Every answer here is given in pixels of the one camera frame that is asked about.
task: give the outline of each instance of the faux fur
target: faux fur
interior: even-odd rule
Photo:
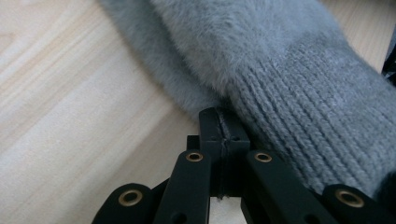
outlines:
[[[266,148],[317,192],[343,183],[379,192],[383,202],[396,190],[381,188],[396,169],[396,91],[319,2],[101,1],[190,113],[219,104],[217,94],[229,99]]]

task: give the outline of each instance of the gray sweater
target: gray sweater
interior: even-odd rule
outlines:
[[[101,3],[193,118],[210,106],[230,107],[306,187],[321,192],[343,183],[384,205],[394,200],[396,91],[357,56],[319,2]]]

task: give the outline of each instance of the gray fuzzy fabric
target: gray fuzzy fabric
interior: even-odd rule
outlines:
[[[182,107],[229,99],[308,188],[373,196],[395,170],[396,91],[316,0],[101,2]]]

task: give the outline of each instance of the light wood surface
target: light wood surface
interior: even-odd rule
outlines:
[[[379,71],[395,1],[325,4]],[[94,0],[0,1],[0,223],[90,223],[113,189],[165,180],[197,132]],[[210,220],[244,223],[238,200]]]

